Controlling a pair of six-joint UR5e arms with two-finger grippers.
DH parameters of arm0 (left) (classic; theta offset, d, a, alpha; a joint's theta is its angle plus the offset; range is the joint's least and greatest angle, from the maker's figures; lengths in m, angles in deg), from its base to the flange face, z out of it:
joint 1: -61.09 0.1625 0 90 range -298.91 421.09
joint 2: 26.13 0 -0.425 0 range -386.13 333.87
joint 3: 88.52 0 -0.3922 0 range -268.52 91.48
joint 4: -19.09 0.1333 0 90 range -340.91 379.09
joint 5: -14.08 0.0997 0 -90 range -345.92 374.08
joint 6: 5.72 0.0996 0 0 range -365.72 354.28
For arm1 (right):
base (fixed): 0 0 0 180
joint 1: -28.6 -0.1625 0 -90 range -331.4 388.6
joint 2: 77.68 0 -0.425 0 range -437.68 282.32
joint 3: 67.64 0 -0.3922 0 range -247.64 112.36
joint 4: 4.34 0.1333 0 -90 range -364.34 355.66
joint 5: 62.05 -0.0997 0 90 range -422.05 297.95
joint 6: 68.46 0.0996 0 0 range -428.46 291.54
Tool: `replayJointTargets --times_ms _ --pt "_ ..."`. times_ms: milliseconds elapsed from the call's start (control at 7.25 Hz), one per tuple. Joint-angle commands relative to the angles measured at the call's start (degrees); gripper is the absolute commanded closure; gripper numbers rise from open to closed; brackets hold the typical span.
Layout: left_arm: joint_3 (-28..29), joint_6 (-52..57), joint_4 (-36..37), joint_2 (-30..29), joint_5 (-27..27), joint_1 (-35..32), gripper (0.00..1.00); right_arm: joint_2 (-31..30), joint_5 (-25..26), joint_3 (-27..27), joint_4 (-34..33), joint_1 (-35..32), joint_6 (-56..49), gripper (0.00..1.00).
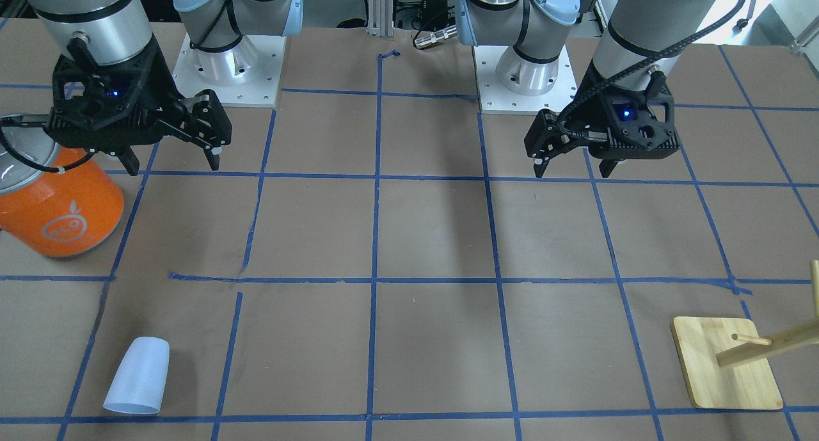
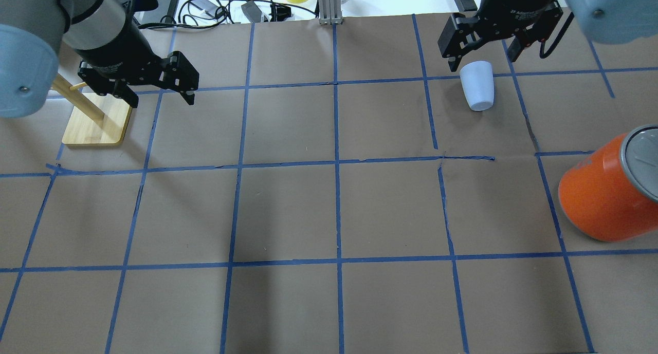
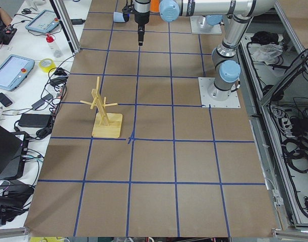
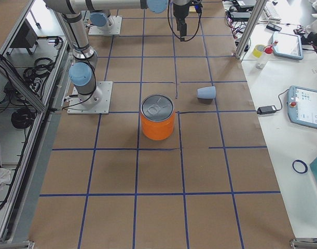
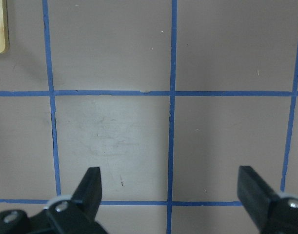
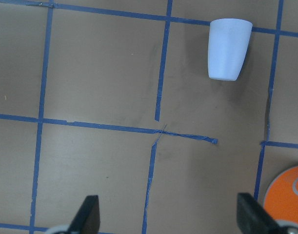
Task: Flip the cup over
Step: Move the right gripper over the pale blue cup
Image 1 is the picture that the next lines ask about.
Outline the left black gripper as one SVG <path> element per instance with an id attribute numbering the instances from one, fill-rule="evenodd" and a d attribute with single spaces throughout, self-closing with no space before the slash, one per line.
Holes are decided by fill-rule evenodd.
<path id="1" fill-rule="evenodd" d="M 561 131 L 557 118 L 552 109 L 541 109 L 524 137 L 525 152 L 533 160 L 538 179 L 550 160 L 579 146 Z M 586 135 L 581 144 L 601 159 L 604 179 L 620 160 L 660 160 L 680 149 L 674 100 L 661 70 L 652 73 L 643 90 L 608 86 L 568 114 L 565 127 Z"/>

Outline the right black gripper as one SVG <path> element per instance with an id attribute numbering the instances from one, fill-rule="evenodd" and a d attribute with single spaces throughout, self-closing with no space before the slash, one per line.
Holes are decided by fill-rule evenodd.
<path id="1" fill-rule="evenodd" d="M 112 153 L 137 176 L 132 146 L 173 135 L 202 149 L 211 170 L 219 170 L 221 149 L 233 134 L 227 112 L 213 89 L 182 98 L 154 36 L 135 56 L 112 65 L 97 62 L 87 38 L 73 36 L 67 50 L 53 71 L 53 107 L 44 127 L 56 143 Z"/>

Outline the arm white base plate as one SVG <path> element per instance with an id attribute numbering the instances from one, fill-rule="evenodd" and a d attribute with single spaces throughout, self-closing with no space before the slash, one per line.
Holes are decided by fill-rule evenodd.
<path id="1" fill-rule="evenodd" d="M 535 115 L 541 109 L 559 113 L 576 94 L 566 47 L 546 64 L 524 60 L 512 47 L 473 48 L 481 111 L 494 115 Z"/>
<path id="2" fill-rule="evenodd" d="M 182 95 L 214 90 L 226 108 L 275 108 L 283 70 L 286 36 L 244 36 L 222 53 L 190 48 L 184 37 L 173 77 Z"/>

